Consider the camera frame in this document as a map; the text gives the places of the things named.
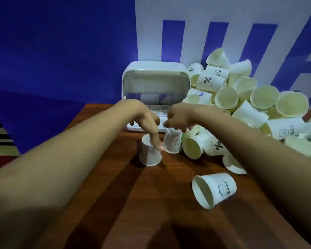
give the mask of brown tabletop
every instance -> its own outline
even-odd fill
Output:
[[[68,128],[108,107],[86,105]],[[144,167],[137,157],[142,135],[116,137],[40,248],[311,248],[251,176],[228,171],[221,156],[194,161],[183,152],[162,152],[159,165]],[[234,178],[237,192],[204,210],[191,180],[220,172]]]

